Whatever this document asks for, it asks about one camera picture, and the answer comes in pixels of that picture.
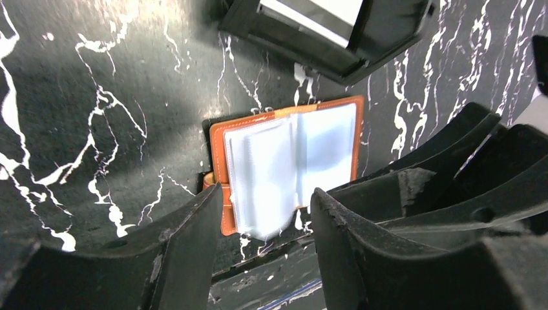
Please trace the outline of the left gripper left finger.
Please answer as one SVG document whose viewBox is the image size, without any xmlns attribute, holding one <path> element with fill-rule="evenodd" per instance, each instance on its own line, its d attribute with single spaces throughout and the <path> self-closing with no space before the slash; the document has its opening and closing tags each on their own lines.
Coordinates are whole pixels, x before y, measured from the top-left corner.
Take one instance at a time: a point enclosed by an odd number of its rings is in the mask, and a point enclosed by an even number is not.
<svg viewBox="0 0 548 310">
<path fill-rule="evenodd" d="M 205 309 L 223 207 L 213 185 L 100 247 L 1 240 L 2 309 Z"/>
</svg>

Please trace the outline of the brown leather card holder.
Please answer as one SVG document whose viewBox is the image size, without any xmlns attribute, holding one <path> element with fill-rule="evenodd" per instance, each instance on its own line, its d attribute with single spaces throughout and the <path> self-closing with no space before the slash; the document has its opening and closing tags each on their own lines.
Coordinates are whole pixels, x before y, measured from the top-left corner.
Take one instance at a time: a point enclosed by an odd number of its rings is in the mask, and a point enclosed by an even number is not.
<svg viewBox="0 0 548 310">
<path fill-rule="evenodd" d="M 204 187 L 222 187 L 221 233 L 269 240 L 310 206 L 316 188 L 355 180 L 364 103 L 351 96 L 212 125 Z"/>
</svg>

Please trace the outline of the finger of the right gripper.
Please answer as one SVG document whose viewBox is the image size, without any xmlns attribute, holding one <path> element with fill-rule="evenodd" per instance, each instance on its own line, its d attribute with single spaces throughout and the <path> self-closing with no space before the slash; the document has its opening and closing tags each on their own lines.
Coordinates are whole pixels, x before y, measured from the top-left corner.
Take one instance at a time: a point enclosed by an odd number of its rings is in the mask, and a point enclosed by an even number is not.
<svg viewBox="0 0 548 310">
<path fill-rule="evenodd" d="M 468 103 L 416 150 L 328 193 L 347 209 L 372 222 L 432 211 L 458 170 L 500 119 L 484 106 Z"/>
<path fill-rule="evenodd" d="M 444 209 L 382 222 L 380 226 L 444 250 L 483 236 L 547 234 L 547 158 L 485 194 Z"/>
</svg>

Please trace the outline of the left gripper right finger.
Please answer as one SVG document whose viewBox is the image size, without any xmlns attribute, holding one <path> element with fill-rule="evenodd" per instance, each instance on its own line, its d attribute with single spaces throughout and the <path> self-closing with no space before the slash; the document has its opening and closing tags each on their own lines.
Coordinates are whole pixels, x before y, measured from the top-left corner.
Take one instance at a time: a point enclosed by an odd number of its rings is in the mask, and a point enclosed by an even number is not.
<svg viewBox="0 0 548 310">
<path fill-rule="evenodd" d="M 398 236 L 321 189 L 313 236 L 328 309 L 546 309 L 547 238 L 442 251 Z"/>
</svg>

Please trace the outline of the black card tray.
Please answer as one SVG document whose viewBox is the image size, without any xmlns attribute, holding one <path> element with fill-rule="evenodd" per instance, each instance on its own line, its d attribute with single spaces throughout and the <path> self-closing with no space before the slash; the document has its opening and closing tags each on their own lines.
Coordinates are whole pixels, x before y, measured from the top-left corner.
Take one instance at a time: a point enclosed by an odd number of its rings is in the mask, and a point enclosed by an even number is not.
<svg viewBox="0 0 548 310">
<path fill-rule="evenodd" d="M 221 31 L 353 85 L 419 42 L 436 6 L 409 1 L 233 1 Z"/>
</svg>

